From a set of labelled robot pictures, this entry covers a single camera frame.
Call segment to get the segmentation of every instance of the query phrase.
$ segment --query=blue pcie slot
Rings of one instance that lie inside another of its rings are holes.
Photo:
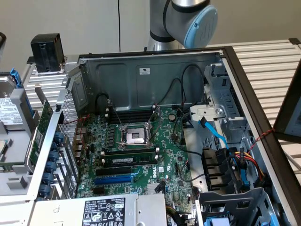
[[[94,180],[95,185],[131,183],[131,182],[133,182],[133,176],[131,175],[111,176],[107,178],[97,178]]]

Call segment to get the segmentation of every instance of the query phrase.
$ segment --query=warning label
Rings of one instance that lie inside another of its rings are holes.
[[[20,125],[23,123],[17,106],[9,98],[0,98],[0,120],[4,125]]]
[[[125,198],[85,202],[82,226],[124,226]]]

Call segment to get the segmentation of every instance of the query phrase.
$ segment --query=motherboard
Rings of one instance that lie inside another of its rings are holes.
[[[159,108],[149,126],[108,122],[106,116],[90,115],[78,129],[77,145],[82,147],[77,197],[164,193],[167,205],[191,212],[192,186],[179,177],[188,156],[174,143],[185,148],[180,123],[173,133],[176,110]],[[182,176],[191,179],[188,168]]]

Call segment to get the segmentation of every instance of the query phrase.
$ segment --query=metal rack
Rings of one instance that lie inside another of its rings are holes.
[[[271,124],[274,125],[292,77],[301,58],[301,45],[289,40],[229,43],[208,47],[232,46]],[[41,76],[35,65],[27,65],[23,73],[24,87],[34,109],[41,103],[34,91],[42,86],[45,96],[54,107],[58,93],[67,83],[67,73]],[[279,141],[298,181],[301,183],[301,145]]]

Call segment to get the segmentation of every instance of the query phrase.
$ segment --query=white wall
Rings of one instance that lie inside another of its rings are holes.
[[[212,0],[219,23],[211,44],[301,37],[300,0]],[[149,0],[120,0],[121,51],[139,51],[149,36]],[[0,70],[19,72],[36,34],[59,32],[64,54],[118,51],[117,0],[1,0],[8,40]]]

